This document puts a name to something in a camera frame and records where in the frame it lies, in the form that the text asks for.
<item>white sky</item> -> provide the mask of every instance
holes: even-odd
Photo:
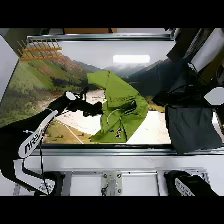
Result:
[[[72,41],[59,42],[61,51],[72,60],[106,68],[114,55],[149,55],[150,64],[166,59],[174,41]]]

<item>folded green fabric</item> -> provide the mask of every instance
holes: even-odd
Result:
[[[139,92],[111,71],[87,74],[88,83],[106,90],[101,130],[92,142],[125,143],[148,112],[148,103]]]

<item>green cloth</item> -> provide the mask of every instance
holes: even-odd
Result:
[[[106,90],[101,130],[92,142],[124,143],[148,113],[148,103],[139,92],[111,71],[87,74],[88,83]]]

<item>robotic arm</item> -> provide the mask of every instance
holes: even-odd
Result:
[[[65,92],[39,114],[0,128],[0,169],[4,177],[28,190],[54,195],[57,188],[56,179],[44,178],[43,175],[26,169],[24,160],[41,143],[51,121],[65,109],[73,112],[81,110],[84,116],[102,114],[100,102],[94,105],[86,102],[87,91],[88,89],[84,89],[80,94]]]

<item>white tube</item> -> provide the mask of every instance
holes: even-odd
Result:
[[[223,47],[224,33],[221,28],[215,28],[191,61],[197,72],[208,65],[219,54]]]

